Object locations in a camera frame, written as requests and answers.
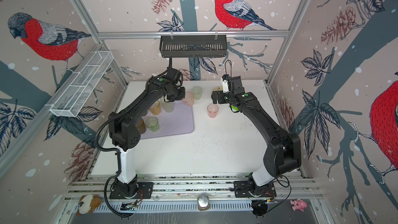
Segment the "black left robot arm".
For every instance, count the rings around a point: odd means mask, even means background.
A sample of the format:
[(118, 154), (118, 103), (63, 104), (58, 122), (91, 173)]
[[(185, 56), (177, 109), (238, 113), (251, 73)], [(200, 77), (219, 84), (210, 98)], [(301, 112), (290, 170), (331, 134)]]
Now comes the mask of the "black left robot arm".
[(109, 136), (116, 147), (118, 171), (113, 186), (133, 197), (138, 191), (137, 175), (127, 168), (129, 151), (140, 141), (141, 134), (136, 125), (150, 107), (161, 97), (167, 97), (170, 102), (180, 101), (185, 97), (182, 79), (170, 79), (165, 76), (151, 77), (145, 85), (145, 90), (130, 105), (119, 113), (112, 113), (108, 120)]

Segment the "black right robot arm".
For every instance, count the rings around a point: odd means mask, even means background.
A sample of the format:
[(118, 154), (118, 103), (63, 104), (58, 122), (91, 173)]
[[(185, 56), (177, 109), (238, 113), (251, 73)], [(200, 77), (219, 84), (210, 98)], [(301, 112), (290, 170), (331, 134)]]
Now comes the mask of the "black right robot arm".
[(254, 124), (264, 138), (267, 149), (263, 165), (248, 176), (248, 190), (257, 197), (265, 193), (273, 180), (298, 169), (301, 161), (301, 140), (298, 135), (283, 129), (261, 106), (257, 97), (246, 92), (241, 78), (222, 76), (221, 91), (214, 91), (214, 104), (229, 104), (234, 113), (242, 113)]

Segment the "amber yellow glass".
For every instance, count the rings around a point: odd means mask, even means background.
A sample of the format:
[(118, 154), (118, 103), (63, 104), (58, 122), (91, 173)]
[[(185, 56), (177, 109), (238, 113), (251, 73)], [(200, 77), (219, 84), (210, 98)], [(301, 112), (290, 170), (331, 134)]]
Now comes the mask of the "amber yellow glass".
[(161, 114), (161, 103), (160, 103), (160, 101), (157, 100), (155, 103), (153, 103), (149, 110), (155, 116)]

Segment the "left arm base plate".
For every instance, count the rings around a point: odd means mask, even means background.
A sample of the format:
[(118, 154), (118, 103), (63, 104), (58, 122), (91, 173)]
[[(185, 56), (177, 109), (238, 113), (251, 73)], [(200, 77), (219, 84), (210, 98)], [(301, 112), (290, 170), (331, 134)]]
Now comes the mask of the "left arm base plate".
[(153, 191), (153, 182), (135, 182), (129, 184), (119, 181), (112, 184), (110, 190), (110, 199), (150, 199)]

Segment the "bright green glass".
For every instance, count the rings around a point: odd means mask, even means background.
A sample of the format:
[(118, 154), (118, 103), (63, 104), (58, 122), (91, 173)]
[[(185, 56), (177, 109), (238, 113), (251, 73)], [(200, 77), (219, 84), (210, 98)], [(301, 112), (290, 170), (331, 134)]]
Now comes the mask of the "bright green glass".
[(157, 132), (160, 128), (159, 120), (156, 117), (149, 117), (145, 124), (146, 127), (152, 132)]

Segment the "pale green large glass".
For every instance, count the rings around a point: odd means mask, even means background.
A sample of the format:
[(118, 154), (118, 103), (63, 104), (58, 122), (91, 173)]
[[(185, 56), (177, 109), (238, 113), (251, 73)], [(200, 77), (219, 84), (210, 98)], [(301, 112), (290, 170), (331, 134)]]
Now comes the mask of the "pale green large glass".
[(167, 113), (171, 113), (174, 110), (173, 102), (166, 102), (164, 99), (161, 99), (161, 105)]

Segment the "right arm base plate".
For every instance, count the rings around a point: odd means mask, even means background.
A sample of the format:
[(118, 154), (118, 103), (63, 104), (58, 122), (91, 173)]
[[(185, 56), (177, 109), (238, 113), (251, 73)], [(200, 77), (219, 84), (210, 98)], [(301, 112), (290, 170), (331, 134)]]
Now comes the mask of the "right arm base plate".
[(234, 181), (232, 191), (236, 198), (275, 198), (276, 191), (273, 183), (257, 186), (252, 180)]

